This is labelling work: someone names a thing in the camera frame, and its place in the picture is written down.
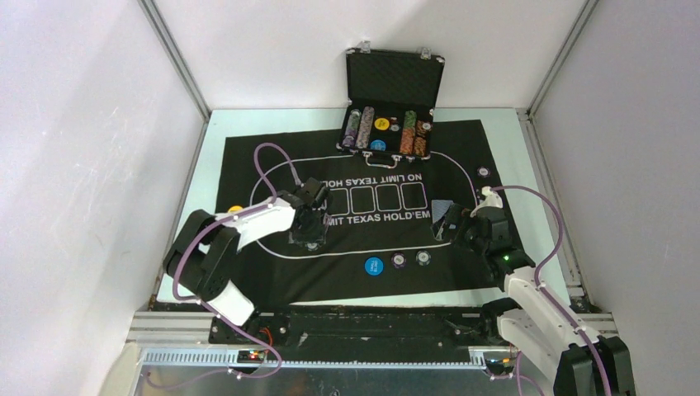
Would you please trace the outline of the purple chip bottom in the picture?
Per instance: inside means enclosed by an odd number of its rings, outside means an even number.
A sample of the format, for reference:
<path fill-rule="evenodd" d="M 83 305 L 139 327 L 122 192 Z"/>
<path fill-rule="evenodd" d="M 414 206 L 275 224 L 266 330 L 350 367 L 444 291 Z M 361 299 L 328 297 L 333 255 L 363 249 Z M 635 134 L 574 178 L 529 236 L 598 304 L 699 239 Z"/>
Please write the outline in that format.
<path fill-rule="evenodd" d="M 407 259 L 402 252 L 395 252 L 390 257 L 390 263 L 394 268 L 401 269 L 407 265 Z"/>

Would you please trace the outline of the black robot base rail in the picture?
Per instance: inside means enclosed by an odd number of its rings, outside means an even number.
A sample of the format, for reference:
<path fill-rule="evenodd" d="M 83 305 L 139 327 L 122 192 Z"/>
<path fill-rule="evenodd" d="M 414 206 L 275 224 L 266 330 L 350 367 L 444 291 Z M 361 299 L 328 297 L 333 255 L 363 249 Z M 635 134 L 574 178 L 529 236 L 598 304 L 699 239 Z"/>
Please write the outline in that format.
<path fill-rule="evenodd" d="M 475 364 L 479 352 L 517 353 L 478 308 L 288 307 L 255 313 L 242 329 L 213 318 L 208 342 L 254 347 L 256 337 L 288 365 Z"/>

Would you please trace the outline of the blue yellow chip bottom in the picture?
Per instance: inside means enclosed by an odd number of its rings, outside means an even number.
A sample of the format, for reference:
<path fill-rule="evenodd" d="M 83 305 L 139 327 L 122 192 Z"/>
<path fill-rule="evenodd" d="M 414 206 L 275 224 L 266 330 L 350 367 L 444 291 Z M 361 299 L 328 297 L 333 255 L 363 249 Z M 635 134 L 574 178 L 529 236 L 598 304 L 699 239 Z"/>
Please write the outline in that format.
<path fill-rule="evenodd" d="M 432 261 L 432 256 L 427 250 L 419 250 L 416 253 L 415 260 L 420 266 L 427 266 Z"/>

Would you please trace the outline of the blue round button chip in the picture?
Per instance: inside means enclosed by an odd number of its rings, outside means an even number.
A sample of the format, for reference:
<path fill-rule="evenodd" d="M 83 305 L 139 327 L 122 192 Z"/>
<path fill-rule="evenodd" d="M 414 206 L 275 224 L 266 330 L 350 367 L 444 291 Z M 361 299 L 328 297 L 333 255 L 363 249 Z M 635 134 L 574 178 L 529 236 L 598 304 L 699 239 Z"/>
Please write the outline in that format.
<path fill-rule="evenodd" d="M 379 257 L 369 257 L 364 262 L 364 270 L 369 276 L 379 276 L 384 269 L 385 264 Z"/>

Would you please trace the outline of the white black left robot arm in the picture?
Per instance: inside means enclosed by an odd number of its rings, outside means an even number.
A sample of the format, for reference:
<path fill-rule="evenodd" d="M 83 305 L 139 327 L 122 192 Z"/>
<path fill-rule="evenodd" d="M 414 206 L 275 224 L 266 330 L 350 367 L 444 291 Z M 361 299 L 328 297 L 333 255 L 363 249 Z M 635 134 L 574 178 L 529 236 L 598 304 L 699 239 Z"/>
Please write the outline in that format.
<path fill-rule="evenodd" d="M 251 343 L 261 332 L 253 302 L 232 281 L 234 264 L 251 243 L 274 233 L 288 233 L 302 247 L 324 244 L 330 216 L 325 209 L 330 192 L 314 178 L 293 191 L 279 191 L 242 210 L 190 213 L 163 260 L 173 280 L 173 296 L 209 307 L 229 321 L 229 333 Z"/>

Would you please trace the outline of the blue card deck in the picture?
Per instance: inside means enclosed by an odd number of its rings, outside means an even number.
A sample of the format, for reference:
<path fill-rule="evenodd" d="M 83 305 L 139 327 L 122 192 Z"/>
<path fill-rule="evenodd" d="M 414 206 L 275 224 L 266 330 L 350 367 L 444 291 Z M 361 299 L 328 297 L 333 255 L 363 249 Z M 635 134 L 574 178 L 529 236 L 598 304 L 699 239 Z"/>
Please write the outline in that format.
<path fill-rule="evenodd" d="M 447 211 L 449 206 L 454 203 L 453 200 L 432 200 L 431 201 L 431 214 L 432 223 L 438 224 L 438 220 Z"/>

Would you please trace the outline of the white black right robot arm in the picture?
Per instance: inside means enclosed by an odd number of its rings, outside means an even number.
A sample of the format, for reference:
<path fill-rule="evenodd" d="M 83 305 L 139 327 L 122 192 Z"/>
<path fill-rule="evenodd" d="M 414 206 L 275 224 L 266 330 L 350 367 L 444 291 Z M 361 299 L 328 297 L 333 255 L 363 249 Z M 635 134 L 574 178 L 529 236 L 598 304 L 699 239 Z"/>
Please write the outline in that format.
<path fill-rule="evenodd" d="M 470 249 L 485 265 L 502 299 L 480 310 L 480 334 L 508 342 L 552 384 L 555 395 L 634 395 L 631 353 L 618 336 L 605 337 L 542 279 L 546 256 L 535 263 L 516 240 L 502 187 L 485 187 L 475 208 L 445 200 L 431 208 L 439 242 Z"/>

